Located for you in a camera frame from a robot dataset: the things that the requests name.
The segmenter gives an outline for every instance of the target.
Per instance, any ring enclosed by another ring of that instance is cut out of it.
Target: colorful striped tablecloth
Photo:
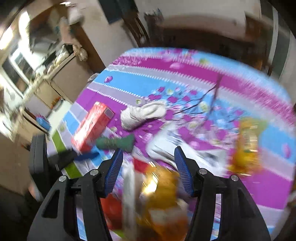
[[[206,94],[198,106],[188,108],[215,85],[219,74],[223,77],[214,109],[203,127],[197,128],[209,112],[213,91]],[[132,132],[136,137],[135,146],[144,155],[147,155],[147,143],[167,122],[175,122],[179,137],[193,149],[222,148],[228,156],[234,151],[239,118],[251,116],[266,123],[259,138],[263,169],[243,182],[272,231],[286,206],[294,178],[293,106],[287,92],[276,81],[237,61],[186,49],[131,49],[110,64],[79,95],[47,143],[48,155],[71,147],[72,135],[96,101],[105,103],[115,112],[103,135],[124,137],[130,132],[122,129],[120,112],[129,105],[154,100],[166,101],[166,116]],[[63,173],[70,178],[79,177],[112,155],[112,152],[96,147],[93,150],[100,152],[100,156],[76,161]],[[78,226],[81,237],[86,239],[82,215],[78,215]],[[214,231],[218,227],[219,222],[215,222]]]

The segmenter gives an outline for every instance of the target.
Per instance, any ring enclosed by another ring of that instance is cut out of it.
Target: metal screw
[[[67,179],[66,176],[60,176],[60,177],[59,177],[59,181],[60,181],[60,182],[64,182],[66,179]]]
[[[99,171],[97,170],[97,169],[93,169],[93,170],[91,170],[91,172],[90,172],[90,174],[92,175],[92,176],[95,176],[95,175],[97,175],[99,173]]]
[[[239,178],[236,175],[232,175],[231,176],[231,180],[233,180],[234,182],[238,181]]]
[[[204,169],[204,168],[201,168],[201,169],[199,170],[199,173],[200,173],[201,175],[206,175],[206,174],[207,174],[207,170]]]

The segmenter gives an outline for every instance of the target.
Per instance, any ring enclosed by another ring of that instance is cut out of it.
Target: black object
[[[69,180],[61,176],[41,204],[27,241],[81,240],[75,205],[75,196],[79,194],[87,240],[112,241],[99,198],[105,198],[112,191],[122,161],[123,152],[117,149],[111,159],[81,178]]]
[[[196,161],[186,158],[181,147],[175,149],[175,162],[185,189],[191,188],[191,196],[199,198],[185,241],[210,240],[216,194],[222,194],[220,228],[216,241],[271,240],[257,205],[238,176],[214,176],[208,170],[199,168]]]
[[[73,149],[68,149],[47,158],[46,136],[33,136],[29,171],[42,196],[45,197],[56,179],[61,175],[60,170],[70,164],[77,157]]]

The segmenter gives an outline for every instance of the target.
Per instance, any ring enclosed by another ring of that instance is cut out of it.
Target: red box
[[[72,144],[80,152],[89,152],[100,137],[114,112],[104,103],[96,102],[76,130]]]

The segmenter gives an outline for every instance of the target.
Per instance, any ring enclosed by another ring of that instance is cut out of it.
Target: white cloth
[[[129,106],[120,114],[121,126],[131,131],[148,119],[162,118],[165,112],[164,101],[153,101],[141,107]]]

